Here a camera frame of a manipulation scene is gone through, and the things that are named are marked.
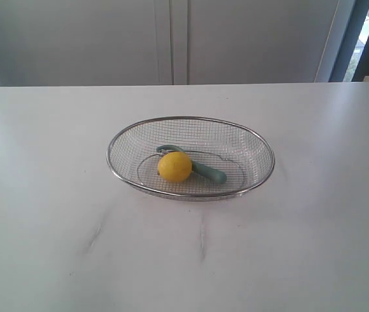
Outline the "yellow lemon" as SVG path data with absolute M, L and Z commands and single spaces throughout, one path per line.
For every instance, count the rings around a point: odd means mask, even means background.
M 190 176 L 192 161 L 186 153 L 173 151 L 159 160 L 157 169 L 159 176 L 167 182 L 181 183 Z

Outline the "teal handled peeler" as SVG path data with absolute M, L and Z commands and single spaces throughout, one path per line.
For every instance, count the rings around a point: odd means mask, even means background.
M 163 153 L 163 156 L 165 156 L 165 154 L 173 152 L 173 151 L 180 151 L 180 152 L 184 152 L 184 153 L 187 154 L 187 152 L 185 150 L 183 150 L 182 148 L 180 148 L 178 146 L 174 146 L 174 145 L 159 146 L 159 147 L 156 148 L 156 151 L 159 152 L 159 153 Z M 205 164 L 201 164 L 199 162 L 196 162 L 196 161 L 192 160 L 191 158 L 190 158 L 190 160 L 192 161 L 192 172 L 194 172 L 194 173 L 196 173 L 196 174 L 198 174 L 198 175 L 200 175 L 204 178 L 207 178 L 208 180 L 211 180 L 213 183 L 216 183 L 216 184 L 219 184 L 219 185 L 222 185 L 227 181 L 227 175 L 223 171 L 217 170 L 217 169 L 212 168 L 210 166 L 207 166 Z

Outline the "white cabinet doors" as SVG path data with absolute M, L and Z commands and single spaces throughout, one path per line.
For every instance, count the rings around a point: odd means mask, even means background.
M 313 82 L 338 1 L 0 1 L 0 86 Z

